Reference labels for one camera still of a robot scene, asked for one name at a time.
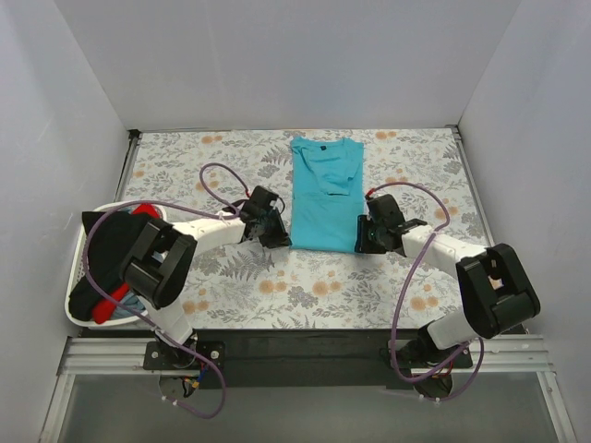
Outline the turquoise t shirt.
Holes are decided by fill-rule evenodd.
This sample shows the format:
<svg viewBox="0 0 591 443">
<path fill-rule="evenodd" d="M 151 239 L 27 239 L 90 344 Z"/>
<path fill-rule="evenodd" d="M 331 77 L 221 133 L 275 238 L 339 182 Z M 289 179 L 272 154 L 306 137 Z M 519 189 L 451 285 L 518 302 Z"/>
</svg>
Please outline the turquoise t shirt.
<svg viewBox="0 0 591 443">
<path fill-rule="evenodd" d="M 291 241 L 296 249 L 353 253 L 364 212 L 364 145 L 293 138 Z"/>
</svg>

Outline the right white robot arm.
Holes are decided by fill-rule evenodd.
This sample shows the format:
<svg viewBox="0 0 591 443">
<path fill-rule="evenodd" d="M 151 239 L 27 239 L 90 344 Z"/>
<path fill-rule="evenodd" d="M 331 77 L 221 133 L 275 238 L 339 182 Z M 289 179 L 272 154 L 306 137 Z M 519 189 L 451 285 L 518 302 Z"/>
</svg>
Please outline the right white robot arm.
<svg viewBox="0 0 591 443">
<path fill-rule="evenodd" d="M 442 365 L 462 343 L 491 339 L 541 310 L 521 260 L 506 244 L 469 244 L 437 233 L 419 219 L 388 226 L 360 215 L 355 251 L 419 257 L 457 280 L 462 307 L 420 328 L 417 337 L 402 347 L 402 353 L 428 366 Z"/>
</svg>

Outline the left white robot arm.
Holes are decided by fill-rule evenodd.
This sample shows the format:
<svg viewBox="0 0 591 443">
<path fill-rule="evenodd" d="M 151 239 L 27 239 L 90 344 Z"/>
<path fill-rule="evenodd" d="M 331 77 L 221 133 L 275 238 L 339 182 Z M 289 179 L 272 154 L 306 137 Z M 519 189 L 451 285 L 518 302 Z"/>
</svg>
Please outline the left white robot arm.
<svg viewBox="0 0 591 443">
<path fill-rule="evenodd" d="M 195 344 L 188 340 L 193 328 L 179 300 L 194 256 L 252 240 L 269 249 L 291 245 L 279 210 L 256 210 L 252 215 L 220 211 L 212 218 L 174 223 L 155 219 L 145 225 L 124 258 L 120 278 L 145 306 L 173 367 L 188 368 L 197 356 Z"/>
</svg>

